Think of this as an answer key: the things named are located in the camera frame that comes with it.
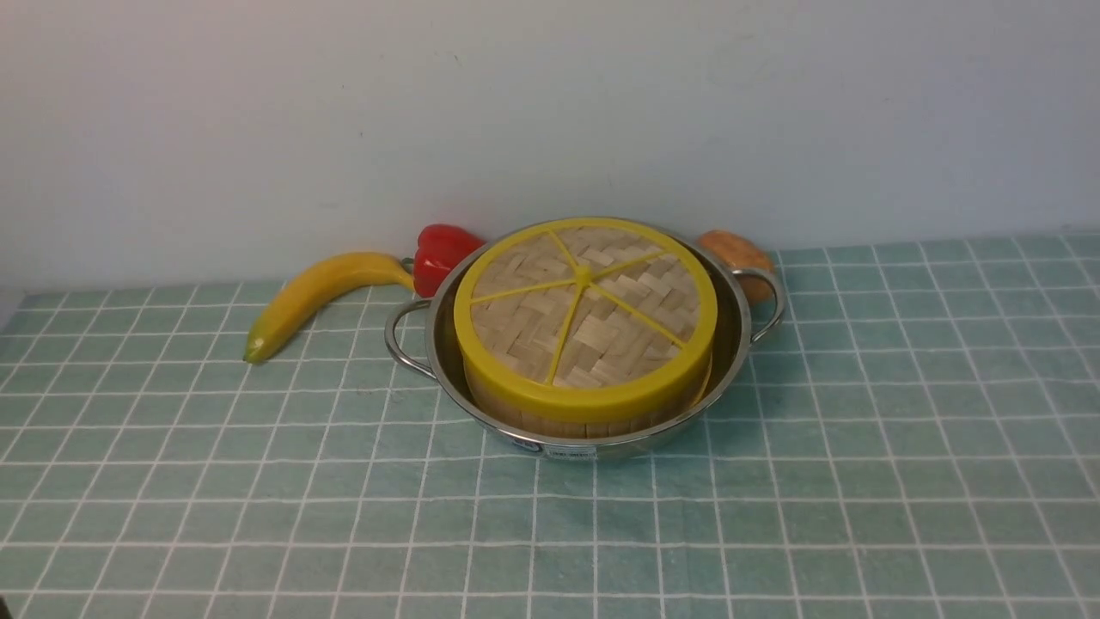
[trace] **pot handle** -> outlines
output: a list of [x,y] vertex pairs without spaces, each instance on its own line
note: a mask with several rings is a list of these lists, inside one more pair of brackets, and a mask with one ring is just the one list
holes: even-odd
[[732,268],[730,272],[736,277],[745,276],[763,279],[763,283],[768,284],[768,287],[771,288],[772,294],[776,296],[776,311],[772,312],[771,319],[768,320],[765,327],[760,328],[760,331],[749,338],[749,344],[756,344],[761,338],[768,335],[768,332],[783,322],[783,314],[787,314],[787,290],[783,289],[783,283],[779,280],[779,277],[763,268]]
[[420,363],[414,360],[409,354],[402,351],[400,343],[397,342],[397,323],[402,321],[407,314],[416,312],[417,309],[424,309],[431,303],[430,298],[415,298],[400,305],[395,309],[395,311],[386,320],[386,328],[384,336],[386,340],[386,351],[389,351],[389,356],[394,358],[399,365],[406,368],[424,375],[436,383],[439,383],[436,378],[436,373],[431,372],[431,368],[427,364]]

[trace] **plastic food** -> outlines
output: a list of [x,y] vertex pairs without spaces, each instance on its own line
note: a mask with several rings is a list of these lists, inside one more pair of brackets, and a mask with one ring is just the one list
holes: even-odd
[[[730,268],[763,268],[776,272],[776,265],[768,254],[751,241],[726,230],[711,230],[698,237],[698,244],[711,250]],[[771,299],[771,288],[757,277],[738,277],[749,305],[758,305]]]
[[244,361],[271,358],[318,309],[358,287],[400,284],[413,289],[413,275],[396,257],[370,251],[342,253],[314,264],[290,280],[249,332]]
[[429,298],[439,289],[447,275],[485,241],[449,223],[432,223],[417,237],[413,258],[413,281],[416,292]]

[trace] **woven bamboo lid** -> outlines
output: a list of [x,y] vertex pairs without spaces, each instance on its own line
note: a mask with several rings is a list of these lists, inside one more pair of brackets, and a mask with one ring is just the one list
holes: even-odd
[[613,422],[673,398],[710,363],[714,287],[674,239],[639,223],[535,225],[486,250],[459,285],[471,380],[548,419]]

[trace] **banana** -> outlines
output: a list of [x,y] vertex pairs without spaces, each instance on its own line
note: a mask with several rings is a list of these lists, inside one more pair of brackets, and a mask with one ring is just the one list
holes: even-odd
[[396,257],[371,251],[342,253],[314,264],[264,308],[249,332],[244,361],[250,364],[267,361],[324,303],[358,287],[382,284],[400,284],[413,289],[413,275]]

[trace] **table surface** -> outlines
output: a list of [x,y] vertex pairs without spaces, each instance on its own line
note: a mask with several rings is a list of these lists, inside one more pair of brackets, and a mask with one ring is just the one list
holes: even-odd
[[397,368],[398,288],[257,367],[280,281],[29,297],[0,592],[34,619],[1100,618],[1100,234],[777,258],[789,320],[728,394],[598,465]]

